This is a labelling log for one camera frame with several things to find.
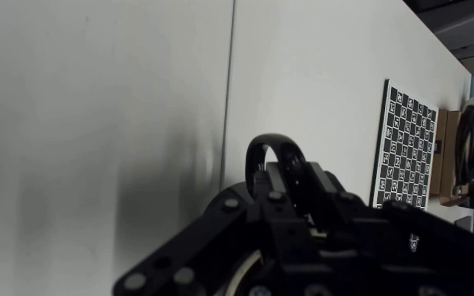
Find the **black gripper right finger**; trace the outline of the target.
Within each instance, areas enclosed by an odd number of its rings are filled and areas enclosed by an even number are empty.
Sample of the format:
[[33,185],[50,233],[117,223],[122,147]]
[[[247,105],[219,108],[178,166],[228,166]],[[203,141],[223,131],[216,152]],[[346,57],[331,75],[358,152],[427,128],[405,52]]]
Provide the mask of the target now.
[[282,169],[298,215],[325,235],[310,281],[336,296],[474,296],[474,233],[400,200],[366,205],[328,170]]

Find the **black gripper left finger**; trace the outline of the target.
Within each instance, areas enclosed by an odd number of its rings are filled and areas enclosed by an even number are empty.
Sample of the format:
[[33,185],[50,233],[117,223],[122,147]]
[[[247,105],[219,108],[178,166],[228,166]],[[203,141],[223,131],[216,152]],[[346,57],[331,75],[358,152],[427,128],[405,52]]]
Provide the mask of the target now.
[[188,226],[125,271],[112,296],[282,296],[260,198],[246,185],[219,192]]

